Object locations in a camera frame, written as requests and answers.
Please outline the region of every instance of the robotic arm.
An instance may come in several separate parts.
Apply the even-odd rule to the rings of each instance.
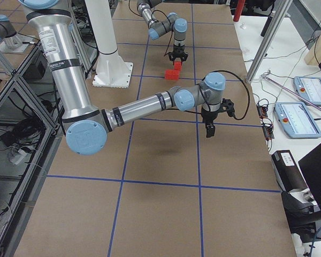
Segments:
[[[103,148],[107,133],[128,122],[177,106],[181,111],[202,104],[202,117],[207,137],[213,136],[213,120],[226,108],[222,99],[225,78],[209,73],[193,87],[174,87],[145,99],[112,110],[99,110],[92,105],[80,62],[75,52],[69,24],[71,16],[68,0],[19,0],[26,18],[39,33],[45,56],[64,106],[62,121],[68,146],[76,153],[90,155]]]
[[[169,60],[174,62],[177,58],[180,58],[181,62],[185,62],[188,58],[188,53],[185,52],[187,21],[174,12],[169,13],[164,21],[156,20],[151,8],[161,2],[162,0],[138,0],[138,13],[148,25],[149,36],[152,40],[158,39],[169,31],[174,32],[173,51],[167,53]]]
[[[22,41],[8,17],[0,14],[0,43],[2,41],[12,50],[22,45]]]

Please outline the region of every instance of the table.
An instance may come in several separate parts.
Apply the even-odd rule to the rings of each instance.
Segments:
[[[253,59],[257,53],[258,47],[262,41],[260,33],[266,22],[266,17],[241,17],[239,22],[235,23],[235,29],[238,34],[243,58],[246,61],[246,68],[248,69],[251,62],[247,62]],[[287,56],[288,54],[295,52],[302,48],[300,51]],[[274,139],[272,140],[272,147],[270,154],[273,154],[277,150],[290,150],[295,161],[298,162],[308,152],[314,149],[321,143],[321,138],[318,139],[290,139],[282,130],[281,125],[273,116],[273,108],[276,99],[269,93],[262,90],[262,85],[259,81],[259,77],[262,73],[271,70],[275,75],[279,76],[303,76],[319,71],[316,66],[307,66],[304,62],[304,57],[308,53],[308,49],[304,47],[300,35],[289,18],[285,18],[277,31],[274,40],[269,47],[267,57],[287,56],[276,59],[264,59],[260,66],[254,82],[251,84],[253,92],[260,98],[266,98],[270,101],[268,116],[272,119],[274,124]],[[321,77],[321,71],[313,74],[314,77]],[[278,78],[273,75],[269,75],[273,80],[285,85],[290,90],[294,90],[293,80],[287,78]],[[277,96],[280,93],[280,88],[274,84],[271,84],[265,80],[262,81],[263,89]],[[282,91],[278,97],[278,102],[295,102],[299,101],[295,96]],[[321,113],[312,107],[308,107],[310,113],[314,118],[321,118]],[[317,125],[321,129],[321,120],[316,121]],[[317,242],[314,249],[314,256],[321,257],[321,242]]]
[[[99,108],[192,86],[213,70],[245,77],[228,6],[163,3],[157,9],[188,21],[189,57],[180,79],[163,78],[171,68],[163,58],[169,36],[151,41],[128,2],[119,2],[113,17],[118,50],[134,70],[129,89],[87,81]],[[224,97],[240,117],[245,89],[226,78]],[[220,115],[210,139],[198,116],[178,111],[135,121],[108,137],[101,152],[86,157],[62,140],[16,257],[295,256],[254,104],[240,122]]]

